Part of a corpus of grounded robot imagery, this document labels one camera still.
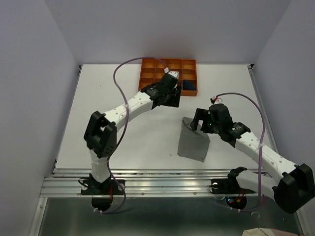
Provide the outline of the navy blue underwear white trim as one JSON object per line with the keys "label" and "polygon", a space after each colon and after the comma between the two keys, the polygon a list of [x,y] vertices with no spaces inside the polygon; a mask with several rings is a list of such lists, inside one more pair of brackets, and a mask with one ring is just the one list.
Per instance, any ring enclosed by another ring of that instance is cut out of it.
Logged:
{"label": "navy blue underwear white trim", "polygon": [[196,85],[195,85],[195,81],[183,80],[183,90],[188,90],[188,91],[197,90]]}

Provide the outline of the grey underwear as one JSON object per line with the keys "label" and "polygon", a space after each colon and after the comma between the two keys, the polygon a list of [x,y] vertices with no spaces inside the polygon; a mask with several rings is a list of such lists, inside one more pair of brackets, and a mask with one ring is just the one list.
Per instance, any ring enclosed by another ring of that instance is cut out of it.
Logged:
{"label": "grey underwear", "polygon": [[201,131],[199,123],[197,130],[193,131],[190,126],[192,120],[188,117],[182,118],[177,154],[180,157],[204,162],[210,145],[210,138],[208,134]]}

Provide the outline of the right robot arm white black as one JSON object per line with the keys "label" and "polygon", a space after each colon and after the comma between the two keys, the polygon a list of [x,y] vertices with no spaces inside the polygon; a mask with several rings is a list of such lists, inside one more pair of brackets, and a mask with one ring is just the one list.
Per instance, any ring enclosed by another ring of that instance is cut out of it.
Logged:
{"label": "right robot arm white black", "polygon": [[267,172],[267,176],[245,167],[231,170],[227,178],[218,179],[212,188],[214,194],[237,194],[241,190],[256,192],[274,200],[286,213],[295,213],[315,197],[312,169],[285,159],[268,146],[241,122],[233,122],[228,108],[214,104],[208,109],[198,108],[190,123],[193,131],[202,121],[201,131],[217,134],[233,148],[244,153]]}

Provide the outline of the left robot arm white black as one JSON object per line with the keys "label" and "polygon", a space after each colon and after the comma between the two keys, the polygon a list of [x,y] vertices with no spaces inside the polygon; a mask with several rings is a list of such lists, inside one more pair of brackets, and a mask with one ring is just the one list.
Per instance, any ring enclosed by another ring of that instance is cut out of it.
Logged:
{"label": "left robot arm white black", "polygon": [[117,132],[129,121],[155,107],[179,107],[179,77],[178,71],[169,71],[161,81],[140,90],[126,105],[103,114],[99,111],[92,113],[84,140],[91,154],[91,176],[94,179],[92,187],[97,193],[103,194],[109,190],[107,161],[117,148]]}

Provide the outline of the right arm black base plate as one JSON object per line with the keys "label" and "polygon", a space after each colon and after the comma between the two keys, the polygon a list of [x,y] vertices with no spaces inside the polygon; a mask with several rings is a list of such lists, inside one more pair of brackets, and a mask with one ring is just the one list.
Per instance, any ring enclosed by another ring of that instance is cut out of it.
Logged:
{"label": "right arm black base plate", "polygon": [[212,179],[210,188],[213,194],[231,195],[243,193],[243,188],[240,187],[237,181],[229,178]]}

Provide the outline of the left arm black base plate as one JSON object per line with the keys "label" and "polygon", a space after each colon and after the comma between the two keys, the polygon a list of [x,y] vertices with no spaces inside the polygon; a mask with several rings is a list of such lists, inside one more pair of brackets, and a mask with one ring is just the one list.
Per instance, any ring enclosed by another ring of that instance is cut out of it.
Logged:
{"label": "left arm black base plate", "polygon": [[118,180],[117,184],[113,179],[108,179],[104,183],[98,183],[91,178],[78,179],[81,185],[81,195],[83,196],[123,196],[123,187],[125,181],[123,179]]}

